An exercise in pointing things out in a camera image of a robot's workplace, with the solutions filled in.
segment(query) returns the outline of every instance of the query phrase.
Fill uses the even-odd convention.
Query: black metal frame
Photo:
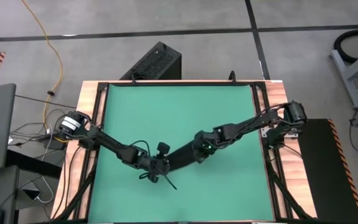
[[[259,96],[258,96],[258,89],[261,90],[262,92],[262,98],[264,101],[264,106],[267,108],[269,107],[269,99],[267,96],[267,90],[266,90],[266,84],[265,82],[237,82],[236,80],[236,75],[235,73],[232,71],[229,79],[231,80],[231,82],[203,82],[203,83],[197,83],[197,82],[180,82],[180,83],[173,83],[170,81],[167,81],[165,83],[147,83],[147,82],[136,82],[136,81],[132,81],[132,82],[127,82],[127,83],[99,83],[98,84],[98,91],[96,94],[96,98],[95,98],[95,104],[94,104],[94,108],[93,108],[93,115],[92,115],[92,120],[93,122],[96,121],[96,118],[98,117],[98,111],[99,111],[99,106],[100,106],[100,99],[101,99],[101,94],[102,91],[106,91],[106,97],[104,100],[104,108],[103,108],[103,112],[102,112],[102,120],[101,120],[101,124],[102,124],[102,128],[103,128],[103,123],[104,123],[104,114],[106,111],[106,104],[107,104],[107,97],[108,97],[108,93],[109,93],[109,86],[110,85],[114,85],[114,86],[247,86],[249,85],[252,91],[252,97],[253,97],[253,101],[255,103],[255,112],[259,113],[261,111],[261,107],[260,107],[260,103],[259,103]],[[265,163],[266,162],[270,162],[269,159],[269,148],[267,148],[265,146],[265,144],[262,144],[262,148],[263,148],[263,152],[265,155]],[[285,180],[285,176],[284,176],[284,171],[283,171],[283,166],[282,166],[282,162],[281,162],[281,158],[280,158],[280,153],[277,151],[274,151],[275,157],[276,159],[276,165],[278,168],[278,175],[282,180]],[[81,179],[80,179],[80,185],[83,184],[83,182],[85,181],[86,178],[86,171],[88,170],[88,166],[89,166],[89,159],[90,159],[90,152],[87,151],[85,153],[85,159],[84,159],[84,163],[83,163],[83,169],[81,171]],[[280,207],[278,205],[278,195],[277,195],[277,191],[275,188],[275,183],[272,179],[268,178],[268,183],[269,183],[269,191],[270,191],[270,195],[271,195],[271,201],[272,201],[272,207],[273,207],[273,212],[275,215],[275,219],[276,220],[280,220],[282,219],[281,214],[280,214]],[[91,193],[92,193],[92,189],[93,189],[93,184],[91,184],[91,189],[88,195],[88,201],[91,199]],[[285,201],[285,210],[287,213],[287,217],[289,219],[292,219],[292,210],[290,207],[290,204],[288,203],[288,201],[286,199],[284,199]],[[74,211],[74,219],[78,219],[79,218],[79,213],[80,213],[80,205],[81,205],[81,201],[77,204],[75,211]],[[90,203],[88,203],[87,209],[86,209],[86,219],[88,219],[88,212],[89,212],[89,206]]]

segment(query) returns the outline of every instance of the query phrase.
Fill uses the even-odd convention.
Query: small black knob
[[[169,153],[169,149],[171,147],[167,144],[165,144],[164,142],[160,142],[157,146],[157,150],[161,153],[161,154],[168,154]]]

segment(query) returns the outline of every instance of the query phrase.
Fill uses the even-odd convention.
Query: black desk
[[[0,85],[0,168],[17,166],[22,170],[58,179],[62,170],[59,166],[7,149],[15,91],[15,84]]]
[[[19,168],[11,166],[0,169],[0,204],[7,199],[2,205],[5,211],[4,224],[13,224],[15,217],[15,192],[17,181],[19,180]]]

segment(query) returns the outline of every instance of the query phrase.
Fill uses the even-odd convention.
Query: table frame
[[[255,112],[259,113],[263,108],[265,107],[269,107],[269,96],[267,93],[267,84],[273,84],[274,82],[261,82],[259,80],[241,80],[241,81],[236,81],[234,80],[202,80],[202,81],[198,81],[198,80],[146,80],[146,81],[138,81],[138,82],[131,82],[131,81],[111,81],[111,82],[97,82],[97,90],[96,90],[96,96],[95,96],[95,100],[94,100],[94,106],[93,106],[93,112],[92,114],[90,114],[92,116],[92,120],[94,121],[94,123],[96,125],[102,124],[103,123],[103,118],[104,118],[104,109],[106,108],[106,94],[108,91],[108,86],[110,84],[113,85],[120,85],[120,86],[150,86],[150,85],[198,85],[198,86],[202,86],[202,85],[250,85],[251,90],[252,90],[252,95],[253,95],[253,101],[254,101],[254,105],[255,105]],[[276,82],[274,83],[276,85],[280,85],[280,87],[282,87],[282,82]],[[274,105],[278,104],[278,103],[283,103],[285,101],[287,101],[286,97],[285,97],[285,92],[283,93],[284,97],[282,99],[281,102],[274,102]],[[296,146],[294,147],[297,151],[299,151],[299,147],[298,147],[298,143],[297,141],[291,141],[291,146]],[[273,156],[276,158],[275,162],[274,162],[274,169],[276,172],[278,172],[279,177],[284,181],[284,185],[287,187],[287,179],[285,178],[285,166],[283,166],[283,159],[282,156],[286,156],[288,157],[286,154],[283,155],[282,150],[281,151],[269,151],[269,149],[267,149],[266,147],[264,147],[264,144],[262,144],[262,149],[264,152],[264,158],[266,158],[265,160],[265,168],[266,168],[266,161],[270,161],[270,156]],[[76,183],[78,184],[78,186],[80,186],[87,174],[89,173],[91,167],[93,166],[93,160],[95,158],[95,156],[97,157],[97,154],[95,154],[94,151],[85,151],[85,153],[83,153],[83,156],[81,156],[81,160],[83,161],[82,163],[82,168],[81,168],[81,174],[80,174],[80,179],[79,182]],[[301,163],[301,170],[304,173],[304,178],[306,179],[306,183],[307,183],[307,177],[305,174],[305,168],[303,167],[303,163]],[[293,213],[291,211],[291,208],[289,206],[289,203],[287,202],[287,200],[285,198],[282,197],[281,192],[279,190],[277,190],[277,186],[274,184],[272,179],[268,178],[268,184],[269,184],[269,191],[270,191],[270,199],[272,201],[272,207],[273,207],[273,212],[274,212],[274,217],[276,219],[278,218],[293,218]],[[311,194],[310,194],[310,188],[308,187],[307,184],[307,190],[308,193],[306,193],[306,196],[308,196],[308,202],[310,204],[311,202],[311,206],[313,207],[313,209],[310,208],[306,208],[305,210],[310,213],[310,215],[315,215],[315,210],[314,210],[314,205],[313,205],[313,201],[311,199]],[[75,211],[73,212],[73,215],[71,216],[74,219],[79,219],[79,218],[83,218],[83,217],[87,217],[88,216],[88,210],[89,210],[89,205],[90,203],[88,203],[89,199],[90,199],[90,194],[89,192],[92,191],[92,185],[90,186],[90,188],[87,190],[87,192],[84,194],[81,202],[76,206]],[[74,196],[75,192],[70,192],[70,196]],[[57,192],[57,198],[64,196],[62,195],[61,191]]]

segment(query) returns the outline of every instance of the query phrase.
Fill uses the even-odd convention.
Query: black tube
[[[358,30],[352,30],[349,32],[345,32],[342,35],[340,35],[334,42],[334,50],[337,50],[341,58],[345,62],[354,63],[357,61],[358,58],[351,57],[350,55],[346,54],[345,51],[342,49],[342,41],[353,36],[358,36]]]

